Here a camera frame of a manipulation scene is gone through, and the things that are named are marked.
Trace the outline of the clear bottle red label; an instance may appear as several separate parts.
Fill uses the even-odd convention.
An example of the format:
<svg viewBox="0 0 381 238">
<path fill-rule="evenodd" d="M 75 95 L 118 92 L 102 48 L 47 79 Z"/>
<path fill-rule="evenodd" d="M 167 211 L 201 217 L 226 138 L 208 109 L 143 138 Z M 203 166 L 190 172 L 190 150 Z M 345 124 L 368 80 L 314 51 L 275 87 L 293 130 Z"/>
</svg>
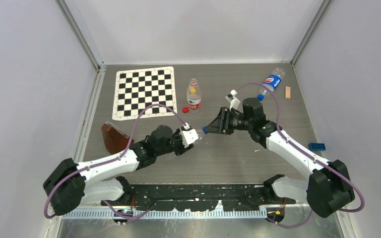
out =
<svg viewBox="0 0 381 238">
<path fill-rule="evenodd" d="M 195 87 L 197 92 L 192 94 L 189 90 L 190 87 Z M 198 80 L 193 78 L 187 89 L 187 104 L 190 112 L 198 112 L 201 106 L 201 89 Z"/>
</svg>

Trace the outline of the clear bottle blue label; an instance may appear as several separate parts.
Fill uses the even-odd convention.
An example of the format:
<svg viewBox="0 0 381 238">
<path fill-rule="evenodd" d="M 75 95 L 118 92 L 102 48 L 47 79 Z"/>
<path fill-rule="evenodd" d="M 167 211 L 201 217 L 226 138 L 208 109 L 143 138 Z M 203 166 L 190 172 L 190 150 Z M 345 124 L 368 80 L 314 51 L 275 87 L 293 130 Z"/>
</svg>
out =
<svg viewBox="0 0 381 238">
<path fill-rule="evenodd" d="M 204 129 L 197 129 L 196 132 L 198 136 L 197 138 L 198 142 L 201 141 L 207 135 L 207 132 L 205 132 Z"/>
</svg>

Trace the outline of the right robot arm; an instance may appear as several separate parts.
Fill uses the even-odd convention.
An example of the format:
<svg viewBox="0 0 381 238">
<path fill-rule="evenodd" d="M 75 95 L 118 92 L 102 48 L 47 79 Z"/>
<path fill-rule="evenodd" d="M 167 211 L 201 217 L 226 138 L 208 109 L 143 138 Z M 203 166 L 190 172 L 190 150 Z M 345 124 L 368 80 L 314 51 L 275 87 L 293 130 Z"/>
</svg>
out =
<svg viewBox="0 0 381 238">
<path fill-rule="evenodd" d="M 329 161 L 294 141 L 275 122 L 266 118 L 257 98 L 243 100 L 243 110 L 222 107 L 217 117 L 203 131 L 231 135 L 247 131 L 251 139 L 276 153 L 296 168 L 305 180 L 276 175 L 264 182 L 264 199 L 277 203 L 290 198 L 307 203 L 318 216 L 327 218 L 355 199 L 346 165 L 340 160 Z"/>
</svg>

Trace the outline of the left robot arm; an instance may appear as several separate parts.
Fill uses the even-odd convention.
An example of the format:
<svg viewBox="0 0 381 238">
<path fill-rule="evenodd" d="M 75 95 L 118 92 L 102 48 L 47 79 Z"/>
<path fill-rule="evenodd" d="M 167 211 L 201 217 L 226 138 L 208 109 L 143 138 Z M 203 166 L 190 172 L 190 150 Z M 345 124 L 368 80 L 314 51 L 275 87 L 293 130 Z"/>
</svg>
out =
<svg viewBox="0 0 381 238">
<path fill-rule="evenodd" d="M 45 217 L 62 216 L 79 205 L 103 200 L 129 204 L 132 188 L 121 176 L 123 173 L 146 168 L 165 154 L 182 155 L 198 139 L 197 130 L 189 125 L 176 131 L 160 125 L 144 140 L 131 143 L 117 154 L 80 163 L 72 158 L 62 160 L 43 183 L 47 195 Z"/>
</svg>

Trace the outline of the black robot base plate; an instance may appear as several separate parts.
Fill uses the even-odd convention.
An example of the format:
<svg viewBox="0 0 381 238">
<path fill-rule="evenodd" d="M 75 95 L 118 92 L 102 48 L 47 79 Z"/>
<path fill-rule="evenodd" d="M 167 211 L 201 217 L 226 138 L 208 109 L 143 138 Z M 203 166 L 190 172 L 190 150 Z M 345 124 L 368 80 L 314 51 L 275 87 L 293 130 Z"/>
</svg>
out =
<svg viewBox="0 0 381 238">
<path fill-rule="evenodd" d="M 110 201 L 112 206 L 134 206 L 145 211 L 184 212 L 223 210 L 255 211 L 261 205 L 295 204 L 290 198 L 279 198 L 262 184 L 133 184 L 122 198 Z"/>
</svg>

